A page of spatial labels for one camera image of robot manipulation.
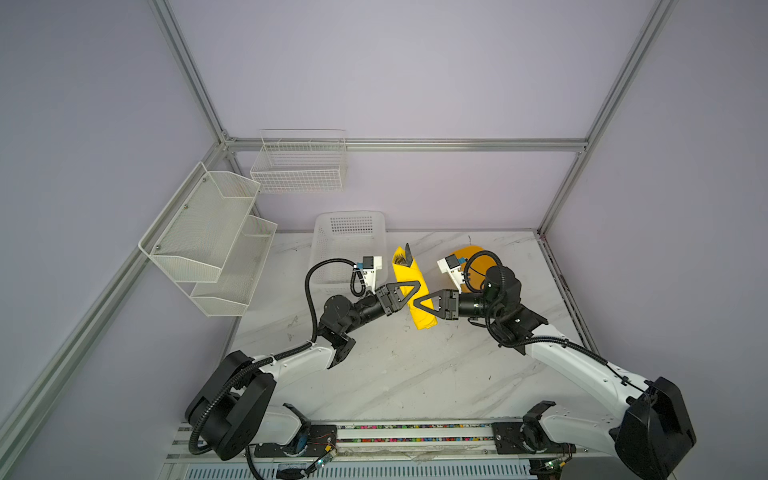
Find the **metal knife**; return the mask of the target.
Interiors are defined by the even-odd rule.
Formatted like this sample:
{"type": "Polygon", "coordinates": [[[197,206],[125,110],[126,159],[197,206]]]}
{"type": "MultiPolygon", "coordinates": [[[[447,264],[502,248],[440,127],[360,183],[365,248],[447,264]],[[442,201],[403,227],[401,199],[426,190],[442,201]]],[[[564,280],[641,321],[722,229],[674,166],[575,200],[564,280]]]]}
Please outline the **metal knife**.
{"type": "Polygon", "coordinates": [[[410,267],[411,264],[413,263],[413,254],[412,254],[412,250],[409,243],[405,244],[404,251],[405,251],[405,265],[410,267]]]}

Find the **white plastic perforated basket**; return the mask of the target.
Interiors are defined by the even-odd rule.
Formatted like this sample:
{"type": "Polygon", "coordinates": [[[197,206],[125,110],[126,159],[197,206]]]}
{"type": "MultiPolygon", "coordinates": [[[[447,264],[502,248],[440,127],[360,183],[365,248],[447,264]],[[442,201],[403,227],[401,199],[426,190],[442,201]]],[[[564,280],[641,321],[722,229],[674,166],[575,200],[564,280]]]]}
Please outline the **white plastic perforated basket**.
{"type": "MultiPolygon", "coordinates": [[[[361,262],[364,256],[387,254],[384,214],[378,211],[343,211],[319,215],[315,221],[309,266],[330,258],[361,262]]],[[[321,267],[311,279],[316,289],[349,292],[351,269],[342,264],[321,267]]]]}

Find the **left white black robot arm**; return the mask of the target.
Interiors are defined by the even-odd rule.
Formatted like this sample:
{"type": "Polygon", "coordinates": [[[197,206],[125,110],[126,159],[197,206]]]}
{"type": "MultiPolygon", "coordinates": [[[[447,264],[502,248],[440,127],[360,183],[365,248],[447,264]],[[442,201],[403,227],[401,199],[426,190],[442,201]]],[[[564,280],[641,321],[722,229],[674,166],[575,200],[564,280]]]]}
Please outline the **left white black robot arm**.
{"type": "Polygon", "coordinates": [[[227,461],[255,443],[302,455],[311,422],[292,404],[274,402],[276,389],[343,362],[355,345],[351,332],[403,309],[419,289],[418,281],[388,283],[355,303],[334,295],[315,319],[314,340],[259,359],[240,350],[228,354],[186,409],[189,453],[213,452],[227,461]]]}

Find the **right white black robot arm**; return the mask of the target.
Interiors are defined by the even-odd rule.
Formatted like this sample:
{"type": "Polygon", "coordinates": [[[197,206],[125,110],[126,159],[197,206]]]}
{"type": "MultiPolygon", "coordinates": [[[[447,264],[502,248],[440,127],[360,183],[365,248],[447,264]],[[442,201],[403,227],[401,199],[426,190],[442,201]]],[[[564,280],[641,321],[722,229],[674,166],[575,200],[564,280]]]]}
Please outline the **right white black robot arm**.
{"type": "Polygon", "coordinates": [[[666,479],[696,444],[681,390],[659,377],[648,380],[573,342],[521,300],[522,284],[506,266],[492,266],[481,289],[444,289],[413,305],[445,320],[474,319],[501,348],[547,365],[605,409],[581,416],[573,407],[542,400],[522,418],[519,445],[542,453],[579,446],[617,457],[641,479],[666,479]]]}

